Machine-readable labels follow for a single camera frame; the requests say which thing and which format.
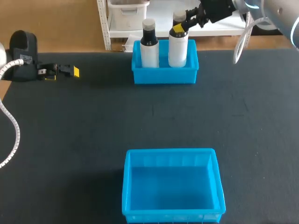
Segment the black device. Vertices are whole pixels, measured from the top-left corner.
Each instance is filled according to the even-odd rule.
[[[175,33],[188,31],[189,28],[199,24],[204,27],[206,23],[212,23],[227,18],[236,11],[232,0],[201,0],[198,7],[186,10],[186,21],[173,26]]]
[[[37,38],[33,33],[18,30],[13,33],[6,50],[7,62],[16,59],[26,60],[26,66],[14,66],[9,69],[3,79],[16,82],[33,81],[37,79],[56,79],[59,74],[66,77],[78,77],[78,69],[72,65],[57,63],[42,64],[38,61]]]

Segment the white cylinder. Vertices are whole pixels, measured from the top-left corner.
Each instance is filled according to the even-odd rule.
[[[169,35],[168,63],[173,68],[186,65],[188,48],[188,34],[181,38]]]
[[[159,68],[159,42],[153,46],[140,44],[143,68]]]

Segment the bottle cap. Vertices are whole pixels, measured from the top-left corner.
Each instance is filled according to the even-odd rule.
[[[177,22],[183,22],[187,18],[186,11],[178,10],[173,13],[173,20]]]
[[[142,27],[144,30],[151,31],[154,30],[156,27],[154,19],[145,19],[142,22]]]

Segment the white shelf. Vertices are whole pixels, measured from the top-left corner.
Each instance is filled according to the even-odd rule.
[[[168,37],[172,26],[172,14],[175,10],[185,10],[198,7],[198,0],[151,0],[147,7],[147,18],[156,20],[156,36]],[[189,36],[234,36],[241,35],[245,28],[245,22],[238,12],[232,16],[212,24],[207,23],[203,28],[199,25],[189,30]],[[110,37],[123,38],[132,35],[142,36],[142,30],[119,31],[115,29],[114,21],[111,21],[109,29]]]

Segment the white storage box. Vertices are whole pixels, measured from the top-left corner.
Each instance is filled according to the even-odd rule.
[[[109,13],[117,30],[142,29],[146,19],[146,7],[149,1],[144,0],[108,0]]]

